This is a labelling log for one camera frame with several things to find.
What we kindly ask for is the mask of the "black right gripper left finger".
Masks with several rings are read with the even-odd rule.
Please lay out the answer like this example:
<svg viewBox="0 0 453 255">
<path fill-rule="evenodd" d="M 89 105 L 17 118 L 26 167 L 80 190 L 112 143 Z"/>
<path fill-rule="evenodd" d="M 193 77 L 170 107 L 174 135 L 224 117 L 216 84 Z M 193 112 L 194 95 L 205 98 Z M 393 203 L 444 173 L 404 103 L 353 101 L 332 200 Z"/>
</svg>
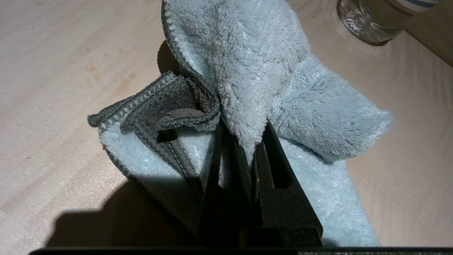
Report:
<svg viewBox="0 0 453 255">
<path fill-rule="evenodd" d="M 224 171 L 231 186 L 219 185 L 222 152 L 230 159 Z M 197 225 L 197 243 L 204 247 L 238 247 L 241 232 L 253 223 L 250 169 L 243 149 L 224 122 L 218 123 L 205 195 Z"/>
</svg>

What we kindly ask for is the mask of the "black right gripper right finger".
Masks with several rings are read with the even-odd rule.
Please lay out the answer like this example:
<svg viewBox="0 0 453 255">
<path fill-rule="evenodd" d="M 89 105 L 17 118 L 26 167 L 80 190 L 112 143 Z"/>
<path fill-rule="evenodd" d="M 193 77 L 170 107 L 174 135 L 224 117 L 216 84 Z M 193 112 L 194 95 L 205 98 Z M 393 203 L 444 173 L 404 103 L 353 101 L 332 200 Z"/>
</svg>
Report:
<svg viewBox="0 0 453 255">
<path fill-rule="evenodd" d="M 286 247 L 321 247 L 323 227 L 270 122 L 254 154 L 262 228 Z"/>
</svg>

